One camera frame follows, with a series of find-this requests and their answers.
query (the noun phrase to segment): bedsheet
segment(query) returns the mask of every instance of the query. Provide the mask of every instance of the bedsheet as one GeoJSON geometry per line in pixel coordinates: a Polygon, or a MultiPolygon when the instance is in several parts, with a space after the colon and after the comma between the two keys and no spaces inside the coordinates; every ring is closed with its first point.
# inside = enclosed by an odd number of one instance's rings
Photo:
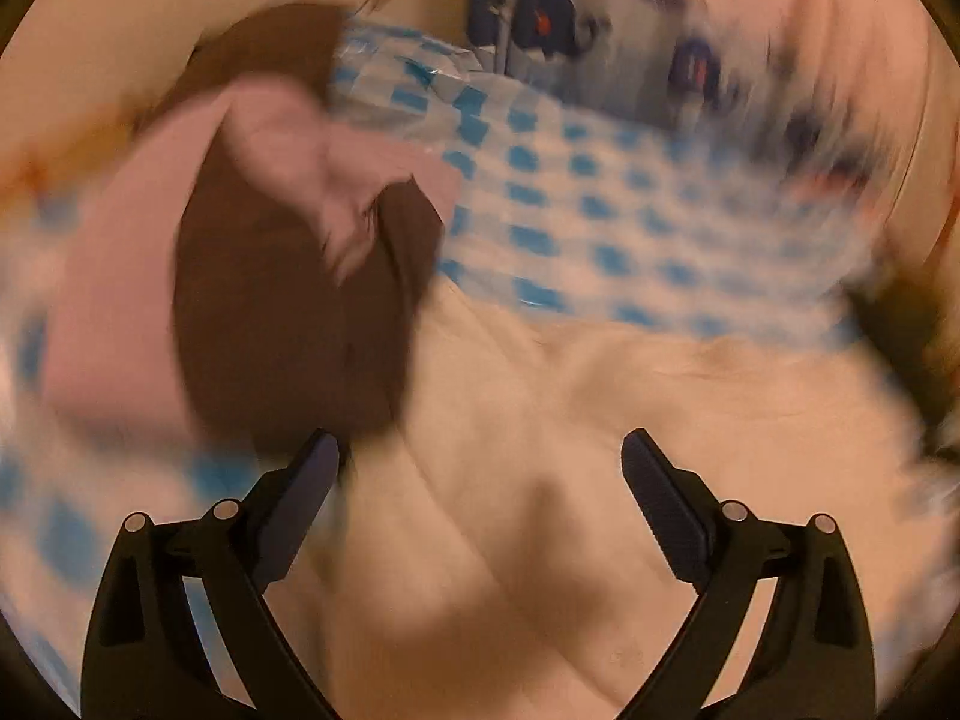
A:
{"type": "Polygon", "coordinates": [[[440,269],[466,293],[701,338],[848,343],[829,292],[869,261],[853,196],[800,191],[707,138],[477,68],[416,33],[366,28],[336,76],[348,108],[426,139],[463,173],[440,269]]]}
{"type": "MultiPolygon", "coordinates": [[[[887,693],[901,676],[890,655],[906,642],[896,627],[907,578],[942,560],[950,528],[911,514],[909,414],[876,376],[862,347],[531,322],[437,280],[408,413],[397,435],[358,447],[347,526],[319,569],[325,592],[301,615],[328,621],[335,706],[356,717],[616,717],[694,596],[623,483],[619,447],[637,425],[720,499],[788,522],[835,514],[887,693]]],[[[736,689],[771,590],[757,588],[714,700],[736,689]]],[[[935,613],[929,603],[922,616],[935,613]]]]}
{"type": "MultiPolygon", "coordinates": [[[[477,70],[467,53],[412,30],[357,25],[336,74],[338,117],[422,141],[467,178],[437,285],[456,283],[464,299],[520,311],[524,322],[619,319],[669,331],[664,341],[692,338],[691,349],[727,333],[820,354],[848,343],[843,317],[822,299],[864,256],[842,199],[786,199],[730,153],[621,127],[477,70]]],[[[123,517],[195,517],[242,496],[260,471],[249,457],[92,442],[37,403],[44,314],[83,213],[78,194],[42,197],[0,245],[0,610],[72,707],[93,595],[123,517]]],[[[464,346],[456,359],[471,355],[464,346]]],[[[884,393],[877,379],[861,405],[884,393]]],[[[906,461],[909,420],[896,424],[906,461]]],[[[949,574],[937,560],[925,565],[904,579],[910,600],[926,592],[913,586],[926,571],[949,574]]],[[[188,595],[215,669],[227,668],[202,594],[191,586],[188,595]]],[[[937,624],[925,613],[896,620],[884,615],[875,631],[882,674],[896,673],[937,624]]]]}

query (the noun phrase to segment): blue and white checkered fabric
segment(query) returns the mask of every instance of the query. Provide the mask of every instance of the blue and white checkered fabric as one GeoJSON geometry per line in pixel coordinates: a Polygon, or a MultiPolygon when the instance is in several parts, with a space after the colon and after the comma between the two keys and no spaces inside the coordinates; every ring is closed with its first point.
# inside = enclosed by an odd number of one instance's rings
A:
{"type": "Polygon", "coordinates": [[[520,310],[836,348],[824,299],[867,259],[853,211],[799,204],[737,155],[587,111],[411,30],[357,28],[346,110],[418,138],[467,180],[440,269],[520,310]]]}

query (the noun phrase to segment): wall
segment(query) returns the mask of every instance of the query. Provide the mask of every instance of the wall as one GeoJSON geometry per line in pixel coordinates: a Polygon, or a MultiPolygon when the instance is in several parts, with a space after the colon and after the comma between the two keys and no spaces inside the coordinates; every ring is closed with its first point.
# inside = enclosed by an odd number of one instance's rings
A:
{"type": "MultiPolygon", "coordinates": [[[[0,155],[122,95],[164,88],[203,32],[273,1],[284,0],[37,0],[0,56],[0,155]]],[[[377,18],[456,42],[463,5],[391,0],[377,18]]]]}
{"type": "Polygon", "coordinates": [[[960,119],[960,67],[933,22],[928,48],[923,119],[888,223],[899,254],[911,266],[928,258],[947,218],[960,119]]]}

